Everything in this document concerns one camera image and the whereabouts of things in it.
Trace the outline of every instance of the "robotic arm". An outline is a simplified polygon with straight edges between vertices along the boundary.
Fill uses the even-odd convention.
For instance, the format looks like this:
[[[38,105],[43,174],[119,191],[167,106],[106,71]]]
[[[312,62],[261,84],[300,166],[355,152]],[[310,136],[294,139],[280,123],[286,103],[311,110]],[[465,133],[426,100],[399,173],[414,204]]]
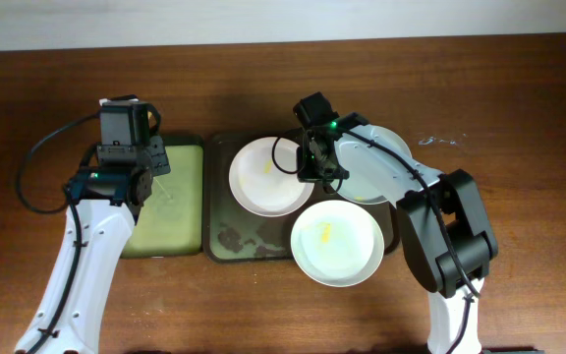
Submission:
[[[148,112],[156,120],[151,128]],[[70,208],[63,244],[17,354],[98,352],[115,266],[151,195],[152,179],[170,172],[153,106],[136,99],[105,101],[98,117],[102,141],[65,187]],[[89,167],[93,152],[99,165]]]
[[[357,113],[340,117],[320,92],[302,99],[294,113],[305,132],[297,151],[301,182],[336,186],[351,200],[383,198],[396,207],[393,229],[410,271],[428,292],[430,352],[480,353],[477,296],[497,242],[473,178],[413,160],[395,144],[394,133]],[[455,213],[455,221],[445,228],[440,211]]]

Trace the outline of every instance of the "white wall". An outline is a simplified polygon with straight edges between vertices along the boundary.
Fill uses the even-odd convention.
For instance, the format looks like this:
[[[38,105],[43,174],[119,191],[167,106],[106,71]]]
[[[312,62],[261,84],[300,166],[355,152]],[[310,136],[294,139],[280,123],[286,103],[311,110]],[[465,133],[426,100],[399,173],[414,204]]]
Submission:
[[[566,0],[0,0],[0,50],[566,31]]]

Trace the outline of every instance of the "wooden table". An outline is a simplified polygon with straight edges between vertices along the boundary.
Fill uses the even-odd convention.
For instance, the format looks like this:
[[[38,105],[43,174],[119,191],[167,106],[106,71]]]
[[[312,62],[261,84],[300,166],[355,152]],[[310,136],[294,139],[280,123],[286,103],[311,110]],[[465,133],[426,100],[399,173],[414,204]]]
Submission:
[[[283,130],[317,90],[397,132],[419,161],[475,176],[499,242],[482,344],[566,353],[566,34],[0,53],[0,353],[25,332],[62,241],[63,215],[26,211],[12,188],[42,136],[126,93],[156,105],[166,134]],[[25,179],[31,199],[60,204],[98,137],[87,124],[45,147]],[[293,262],[198,255],[120,261],[100,349],[364,352],[424,344],[428,326],[401,249],[345,289]]]

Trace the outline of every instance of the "yellow mark on plate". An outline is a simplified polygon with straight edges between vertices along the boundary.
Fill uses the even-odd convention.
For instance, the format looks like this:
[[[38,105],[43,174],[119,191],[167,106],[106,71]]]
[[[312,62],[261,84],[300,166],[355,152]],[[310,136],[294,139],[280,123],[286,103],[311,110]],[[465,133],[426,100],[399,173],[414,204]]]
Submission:
[[[263,173],[270,173],[272,170],[272,164],[272,160],[267,161],[267,163],[265,163],[265,168],[263,168]]]
[[[327,223],[326,227],[324,228],[324,231],[322,231],[322,237],[320,238],[320,241],[322,241],[322,243],[327,243],[329,242],[330,238],[331,238],[331,224]]]

